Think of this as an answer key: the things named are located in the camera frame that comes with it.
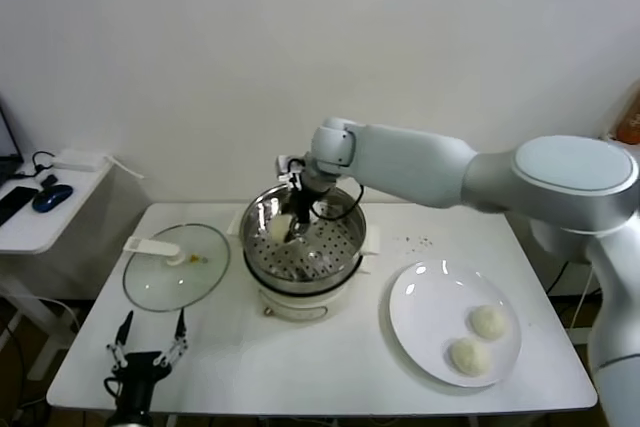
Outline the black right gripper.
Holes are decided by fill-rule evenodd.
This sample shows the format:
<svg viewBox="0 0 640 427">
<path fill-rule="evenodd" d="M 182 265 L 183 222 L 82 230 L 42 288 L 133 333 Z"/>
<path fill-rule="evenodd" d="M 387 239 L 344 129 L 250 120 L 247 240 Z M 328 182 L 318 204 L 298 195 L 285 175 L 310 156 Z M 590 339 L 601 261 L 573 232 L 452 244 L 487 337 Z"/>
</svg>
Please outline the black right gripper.
<svg viewBox="0 0 640 427">
<path fill-rule="evenodd" d="M 303 239 L 311 226 L 311 210 L 320 198 L 320 193 L 307 188 L 294 187 L 292 189 L 292 219 L 287 231 L 287 242 Z"/>
</svg>

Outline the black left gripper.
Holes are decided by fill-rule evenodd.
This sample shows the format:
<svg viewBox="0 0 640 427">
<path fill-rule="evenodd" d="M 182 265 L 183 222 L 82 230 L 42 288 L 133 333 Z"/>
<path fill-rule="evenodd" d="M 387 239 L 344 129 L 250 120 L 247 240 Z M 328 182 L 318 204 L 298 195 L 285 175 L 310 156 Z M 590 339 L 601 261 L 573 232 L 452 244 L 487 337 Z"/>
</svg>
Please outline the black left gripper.
<svg viewBox="0 0 640 427">
<path fill-rule="evenodd" d="M 121 370 L 121 383 L 128 389 L 153 390 L 157 383 L 171 374 L 171 367 L 188 349 L 187 326 L 184 309 L 180 310 L 173 341 L 164 351 L 125 354 L 124 347 L 131 329 L 134 311 L 131 310 L 118 327 L 115 340 L 106 346 L 113 359 L 112 372 Z"/>
</svg>

